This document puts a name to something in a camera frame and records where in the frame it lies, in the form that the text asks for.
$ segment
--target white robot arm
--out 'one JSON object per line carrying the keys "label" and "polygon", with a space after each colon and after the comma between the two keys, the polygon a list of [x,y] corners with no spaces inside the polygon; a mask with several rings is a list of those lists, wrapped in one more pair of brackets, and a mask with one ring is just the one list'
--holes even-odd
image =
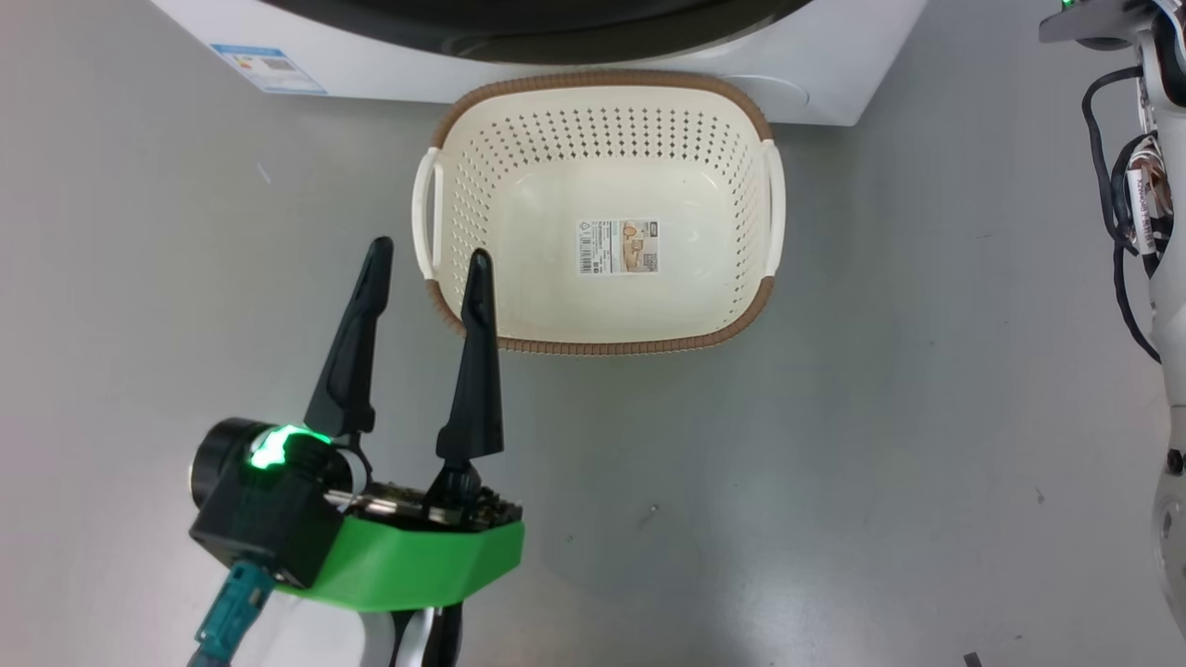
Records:
{"label": "white robot arm", "polygon": [[[1101,77],[1083,101],[1092,133],[1101,204],[1116,242],[1117,300],[1134,339],[1159,361],[1169,401],[1166,463],[1153,504],[1153,544],[1166,601],[1186,635],[1186,241],[1173,242],[1173,203],[1186,201],[1186,12],[1181,0],[1063,0],[1042,21],[1042,42],[1073,39],[1091,49],[1134,49],[1134,68]],[[1127,78],[1137,82],[1143,134],[1104,166],[1091,96]],[[1128,307],[1124,255],[1140,255],[1149,277],[1153,341],[1144,339]]]}

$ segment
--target black screw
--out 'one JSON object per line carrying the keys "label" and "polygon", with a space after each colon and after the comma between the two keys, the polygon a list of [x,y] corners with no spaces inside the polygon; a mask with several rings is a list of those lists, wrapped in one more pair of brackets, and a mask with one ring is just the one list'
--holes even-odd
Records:
{"label": "black screw", "polygon": [[1169,452],[1166,453],[1166,471],[1171,475],[1181,476],[1182,452],[1178,450],[1169,450]]}

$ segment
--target blue and white sticker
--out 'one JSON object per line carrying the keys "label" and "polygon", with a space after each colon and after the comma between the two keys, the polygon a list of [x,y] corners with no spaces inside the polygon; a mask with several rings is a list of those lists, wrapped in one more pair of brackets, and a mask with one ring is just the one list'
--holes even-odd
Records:
{"label": "blue and white sticker", "polygon": [[259,46],[231,46],[229,44],[211,44],[224,61],[266,93],[287,93],[295,95],[326,95],[313,77],[296,66],[280,49],[262,49]]}

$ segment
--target green plastic bracket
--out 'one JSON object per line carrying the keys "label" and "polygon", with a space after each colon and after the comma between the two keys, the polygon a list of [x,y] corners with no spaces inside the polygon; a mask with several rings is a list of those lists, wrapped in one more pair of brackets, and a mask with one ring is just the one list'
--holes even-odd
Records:
{"label": "green plastic bracket", "polygon": [[317,582],[287,593],[355,611],[449,606],[514,570],[523,522],[480,533],[420,533],[345,517]]}

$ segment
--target glowing green led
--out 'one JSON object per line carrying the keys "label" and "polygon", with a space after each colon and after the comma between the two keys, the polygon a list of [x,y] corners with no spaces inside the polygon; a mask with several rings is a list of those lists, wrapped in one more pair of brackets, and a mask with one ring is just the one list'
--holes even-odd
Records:
{"label": "glowing green led", "polygon": [[255,451],[251,452],[251,458],[248,460],[248,463],[250,463],[251,466],[254,468],[259,468],[260,470],[263,470],[264,468],[268,468],[269,465],[275,465],[278,463],[282,464],[285,462],[285,443],[288,442],[288,436],[295,436],[296,433],[313,436],[314,438],[321,440],[325,444],[330,444],[330,442],[332,440],[332,438],[330,438],[329,436],[323,436],[320,433],[310,431],[308,428],[304,428],[301,426],[293,426],[292,424],[289,424],[288,426],[281,426],[280,428],[276,428],[275,431],[268,433],[263,438],[263,442],[260,443],[260,446],[255,447]]}

